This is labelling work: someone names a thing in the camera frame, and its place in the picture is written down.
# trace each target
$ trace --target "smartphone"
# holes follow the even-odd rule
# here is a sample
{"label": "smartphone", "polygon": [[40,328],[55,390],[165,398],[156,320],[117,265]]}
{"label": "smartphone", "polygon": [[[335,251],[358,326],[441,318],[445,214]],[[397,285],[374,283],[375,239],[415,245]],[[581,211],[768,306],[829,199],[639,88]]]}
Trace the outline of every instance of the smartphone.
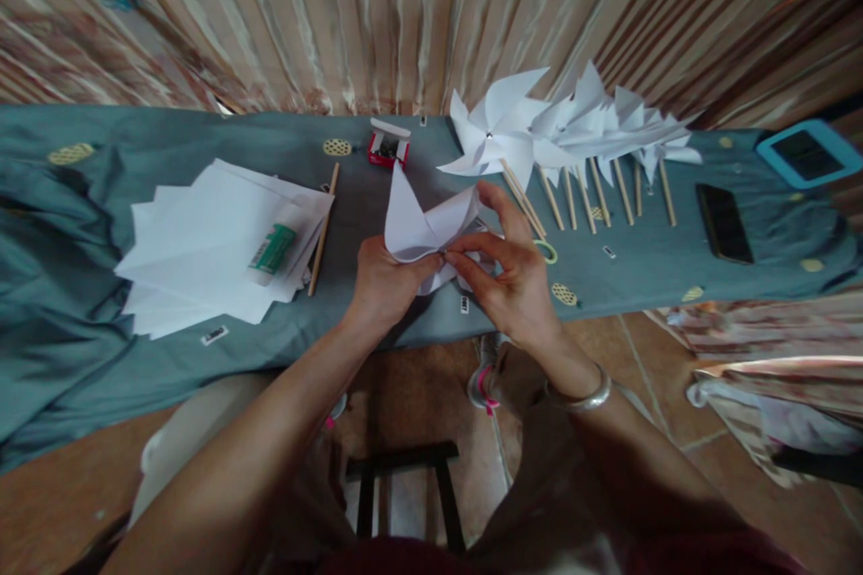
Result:
{"label": "smartphone", "polygon": [[708,184],[697,184],[695,190],[713,254],[724,261],[752,265],[755,259],[746,239],[746,230],[743,229],[734,194]]}

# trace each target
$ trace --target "blue tablet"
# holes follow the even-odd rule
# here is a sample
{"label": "blue tablet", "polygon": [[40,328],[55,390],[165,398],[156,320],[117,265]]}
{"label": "blue tablet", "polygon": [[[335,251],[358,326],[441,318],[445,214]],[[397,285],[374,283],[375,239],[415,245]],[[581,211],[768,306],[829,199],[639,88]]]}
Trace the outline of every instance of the blue tablet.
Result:
{"label": "blue tablet", "polygon": [[863,169],[859,151],[820,119],[786,128],[755,151],[795,189],[812,189]]}

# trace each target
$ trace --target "bamboo skewer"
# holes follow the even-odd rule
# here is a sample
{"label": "bamboo skewer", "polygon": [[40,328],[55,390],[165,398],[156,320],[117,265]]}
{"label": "bamboo skewer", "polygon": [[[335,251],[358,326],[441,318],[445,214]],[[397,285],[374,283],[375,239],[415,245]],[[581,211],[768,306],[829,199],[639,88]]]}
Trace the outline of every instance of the bamboo skewer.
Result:
{"label": "bamboo skewer", "polygon": [[596,182],[596,192],[600,196],[602,219],[605,220],[605,226],[611,226],[611,214],[609,213],[609,206],[605,203],[605,193],[602,192],[602,184],[600,183],[600,172],[596,169],[596,157],[591,157],[591,172],[593,174],[593,181]]}
{"label": "bamboo skewer", "polygon": [[578,186],[582,189],[582,200],[584,201],[584,208],[587,209],[587,224],[591,226],[591,233],[596,234],[596,223],[593,222],[593,210],[591,209],[591,201],[587,198],[587,189],[584,188],[584,178],[582,177],[582,170],[576,166],[575,174],[578,176]]}
{"label": "bamboo skewer", "polygon": [[[339,181],[339,163],[335,163],[335,168],[333,168],[333,178],[330,180],[330,195],[335,195],[335,184]],[[312,280],[308,284],[308,295],[315,295],[315,288],[317,288],[317,277],[321,273],[321,257],[324,256],[324,243],[326,242],[326,230],[330,226],[330,215],[333,213],[333,205],[330,206],[330,210],[326,212],[326,218],[324,218],[324,227],[321,229],[321,238],[317,241],[317,251],[315,251],[315,264],[312,266]]]}
{"label": "bamboo skewer", "polygon": [[641,166],[636,160],[636,216],[641,217]]}
{"label": "bamboo skewer", "polygon": [[569,181],[569,169],[566,167],[564,167],[564,188],[566,189],[566,205],[569,207],[569,219],[573,222],[573,229],[578,229],[578,222],[575,220],[573,185]]}
{"label": "bamboo skewer", "polygon": [[629,194],[627,193],[627,185],[623,182],[623,173],[620,171],[620,161],[614,160],[614,173],[618,176],[618,184],[620,185],[620,195],[623,197],[623,207],[627,211],[627,221],[629,226],[636,223],[632,218],[632,208],[629,206]]}
{"label": "bamboo skewer", "polygon": [[524,200],[524,206],[528,208],[528,211],[533,216],[533,219],[536,220],[537,226],[539,227],[539,231],[542,233],[543,236],[548,235],[546,228],[542,225],[542,221],[539,219],[539,216],[537,215],[536,209],[534,209],[533,205],[530,204],[530,198],[528,198],[528,194],[525,193],[524,188],[521,186],[521,182],[519,182],[519,179],[515,176],[515,173],[512,172],[512,168],[510,168],[510,166],[506,163],[506,160],[503,159],[502,157],[501,157],[501,164],[503,165],[503,169],[510,175],[510,180],[512,180],[512,183],[515,185],[515,188],[519,190],[519,193],[521,194],[521,199]]}
{"label": "bamboo skewer", "polygon": [[506,185],[510,188],[510,191],[512,191],[512,195],[515,196],[515,201],[518,203],[519,208],[521,209],[521,213],[523,213],[524,216],[528,219],[528,222],[530,223],[530,226],[533,227],[533,231],[536,233],[537,238],[539,238],[539,240],[544,243],[546,241],[546,237],[542,234],[541,231],[539,231],[539,225],[537,225],[536,221],[533,219],[533,216],[528,211],[528,208],[524,206],[524,200],[521,199],[521,194],[519,193],[519,190],[515,188],[515,184],[512,183],[512,180],[510,180],[510,176],[506,174],[506,171],[504,171],[502,175],[503,179],[506,181]]}
{"label": "bamboo skewer", "polygon": [[674,215],[674,203],[672,202],[672,190],[668,186],[668,175],[665,174],[665,160],[659,159],[659,174],[663,178],[663,191],[665,192],[665,206],[668,207],[668,219],[672,226],[677,226],[677,217]]}
{"label": "bamboo skewer", "polygon": [[557,210],[557,202],[555,200],[555,194],[551,190],[551,184],[548,183],[548,178],[542,172],[542,169],[537,169],[539,173],[539,178],[542,180],[542,185],[546,188],[546,195],[548,196],[548,202],[551,203],[551,210],[555,212],[555,220],[557,221],[557,228],[561,231],[564,231],[564,221],[560,217],[560,211]]}

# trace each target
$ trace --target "green glue stick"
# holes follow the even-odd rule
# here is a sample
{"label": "green glue stick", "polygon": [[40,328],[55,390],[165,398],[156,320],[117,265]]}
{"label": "green glue stick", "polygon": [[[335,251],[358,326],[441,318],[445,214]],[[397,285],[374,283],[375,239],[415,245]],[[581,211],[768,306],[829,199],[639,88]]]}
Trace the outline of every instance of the green glue stick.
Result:
{"label": "green glue stick", "polygon": [[263,239],[245,271],[249,280],[260,286],[268,286],[272,283],[272,278],[279,271],[281,262],[285,260],[285,254],[297,240],[297,230],[302,224],[302,218],[303,212],[292,202],[280,209],[275,222],[270,227],[270,232]]}

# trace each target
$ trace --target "sneaker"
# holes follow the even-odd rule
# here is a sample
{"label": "sneaker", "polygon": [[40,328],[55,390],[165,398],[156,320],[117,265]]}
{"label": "sneaker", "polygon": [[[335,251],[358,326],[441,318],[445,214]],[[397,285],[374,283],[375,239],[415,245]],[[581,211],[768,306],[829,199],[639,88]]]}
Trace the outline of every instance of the sneaker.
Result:
{"label": "sneaker", "polygon": [[330,414],[326,417],[324,424],[328,429],[332,429],[335,427],[335,421],[338,419],[340,415],[344,413],[344,410],[348,408],[348,394],[347,392],[342,394],[342,397],[339,398],[339,401],[333,407],[333,410],[330,411]]}
{"label": "sneaker", "polygon": [[492,371],[494,371],[494,365],[497,363],[497,355],[500,352],[501,346],[508,340],[509,338],[502,332],[491,332],[483,335],[476,341],[476,356],[479,358],[479,368],[474,371],[474,374],[467,381],[467,398],[477,409],[485,409],[489,415],[493,415],[492,409],[496,409],[500,404],[486,393],[485,387],[488,386],[487,379]]}

